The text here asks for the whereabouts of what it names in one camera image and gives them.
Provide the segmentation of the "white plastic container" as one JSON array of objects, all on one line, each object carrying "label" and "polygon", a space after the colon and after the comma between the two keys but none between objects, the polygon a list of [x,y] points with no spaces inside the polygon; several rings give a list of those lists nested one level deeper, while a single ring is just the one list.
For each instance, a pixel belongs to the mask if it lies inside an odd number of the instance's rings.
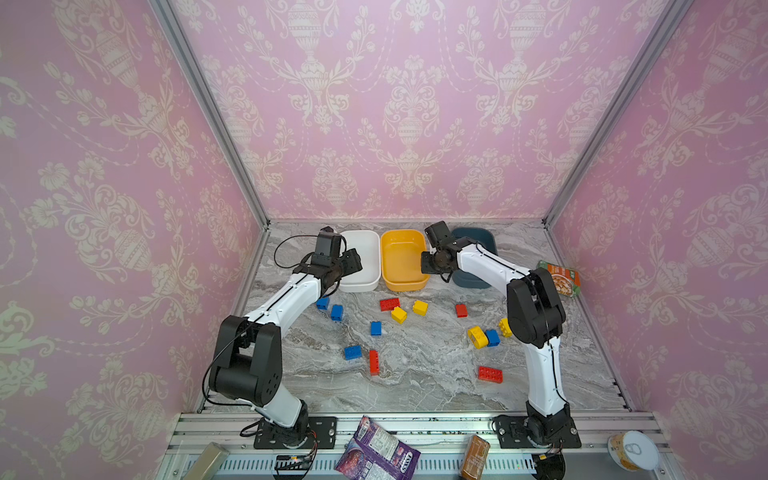
[{"label": "white plastic container", "polygon": [[363,293],[376,289],[381,279],[380,236],[373,230],[348,230],[342,233],[347,245],[356,250],[362,269],[345,276],[340,290],[346,293]]}]

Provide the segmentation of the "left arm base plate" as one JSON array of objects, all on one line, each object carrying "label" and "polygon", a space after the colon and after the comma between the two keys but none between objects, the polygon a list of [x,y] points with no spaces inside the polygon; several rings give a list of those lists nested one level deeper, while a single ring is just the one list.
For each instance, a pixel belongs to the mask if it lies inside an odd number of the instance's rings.
[{"label": "left arm base plate", "polygon": [[254,435],[256,450],[278,449],[333,449],[336,443],[336,417],[319,416],[300,418],[293,427],[278,426],[260,420]]}]

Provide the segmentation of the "yellow plastic container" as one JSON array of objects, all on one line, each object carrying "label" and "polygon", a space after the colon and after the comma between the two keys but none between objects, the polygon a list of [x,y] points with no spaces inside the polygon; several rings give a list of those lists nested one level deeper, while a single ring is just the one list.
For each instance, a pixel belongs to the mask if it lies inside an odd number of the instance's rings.
[{"label": "yellow plastic container", "polygon": [[418,230],[390,230],[382,235],[382,278],[390,291],[413,292],[426,286],[429,276],[421,272],[421,253],[426,250],[426,239]]}]

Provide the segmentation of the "blue square lego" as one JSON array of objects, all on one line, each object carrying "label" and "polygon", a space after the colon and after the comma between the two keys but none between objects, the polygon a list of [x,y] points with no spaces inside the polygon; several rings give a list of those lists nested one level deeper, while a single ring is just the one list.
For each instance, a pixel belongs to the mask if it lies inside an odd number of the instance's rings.
[{"label": "blue square lego", "polygon": [[330,317],[334,322],[341,322],[343,320],[344,308],[342,305],[333,305],[331,308]]}]

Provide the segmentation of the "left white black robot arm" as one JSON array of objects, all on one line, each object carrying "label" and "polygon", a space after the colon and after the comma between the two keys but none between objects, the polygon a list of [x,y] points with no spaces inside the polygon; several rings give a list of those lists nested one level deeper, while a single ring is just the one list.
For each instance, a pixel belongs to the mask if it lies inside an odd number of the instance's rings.
[{"label": "left white black robot arm", "polygon": [[308,408],[282,385],[282,338],[298,317],[340,280],[363,269],[355,249],[294,269],[286,283],[243,317],[220,325],[208,388],[253,407],[279,444],[298,447],[310,435]]}]

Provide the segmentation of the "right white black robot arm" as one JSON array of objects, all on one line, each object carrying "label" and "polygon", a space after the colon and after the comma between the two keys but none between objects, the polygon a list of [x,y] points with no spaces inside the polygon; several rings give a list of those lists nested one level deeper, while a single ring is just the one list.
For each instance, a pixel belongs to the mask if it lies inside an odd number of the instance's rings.
[{"label": "right white black robot arm", "polygon": [[426,234],[430,247],[421,254],[423,273],[463,271],[505,295],[509,327],[525,345],[528,436],[538,446],[563,446],[572,432],[559,355],[566,313],[551,274],[516,265],[468,237],[457,238],[442,222],[430,226]]}]

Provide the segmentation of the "yellow long lego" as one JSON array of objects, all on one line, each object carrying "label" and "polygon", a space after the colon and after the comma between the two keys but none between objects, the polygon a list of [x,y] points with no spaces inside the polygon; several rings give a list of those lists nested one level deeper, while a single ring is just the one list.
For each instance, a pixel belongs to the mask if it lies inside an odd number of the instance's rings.
[{"label": "yellow long lego", "polygon": [[482,349],[488,346],[489,340],[485,331],[479,326],[474,326],[468,330],[468,337],[476,349]]}]

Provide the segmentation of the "dark teal plastic container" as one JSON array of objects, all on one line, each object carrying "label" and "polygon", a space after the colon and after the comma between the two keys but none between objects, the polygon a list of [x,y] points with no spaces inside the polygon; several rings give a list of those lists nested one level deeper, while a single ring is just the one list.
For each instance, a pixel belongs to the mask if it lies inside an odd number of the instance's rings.
[{"label": "dark teal plastic container", "polygon": [[492,262],[481,255],[480,251],[497,253],[494,234],[484,228],[468,226],[455,227],[452,233],[457,239],[467,237],[475,241],[475,244],[468,246],[468,252],[463,253],[460,260],[461,266],[453,273],[452,281],[461,288],[492,288],[493,284],[487,281],[488,278],[491,280],[495,278],[495,274],[492,273]]}]

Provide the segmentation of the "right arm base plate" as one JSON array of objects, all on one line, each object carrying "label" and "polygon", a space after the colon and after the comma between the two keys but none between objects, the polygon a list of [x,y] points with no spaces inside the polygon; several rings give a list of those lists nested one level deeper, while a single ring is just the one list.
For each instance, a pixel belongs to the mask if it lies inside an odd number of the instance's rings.
[{"label": "right arm base plate", "polygon": [[531,436],[526,415],[497,415],[491,420],[491,428],[502,449],[578,449],[582,447],[579,432],[572,419],[566,426],[542,443]]}]

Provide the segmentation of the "small yellow lego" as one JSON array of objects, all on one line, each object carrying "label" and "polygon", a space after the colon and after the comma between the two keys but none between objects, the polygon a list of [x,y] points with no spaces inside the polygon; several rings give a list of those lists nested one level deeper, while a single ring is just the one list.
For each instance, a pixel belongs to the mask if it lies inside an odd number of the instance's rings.
[{"label": "small yellow lego", "polygon": [[499,321],[499,330],[505,338],[509,338],[513,336],[513,333],[507,318],[502,318]]}]

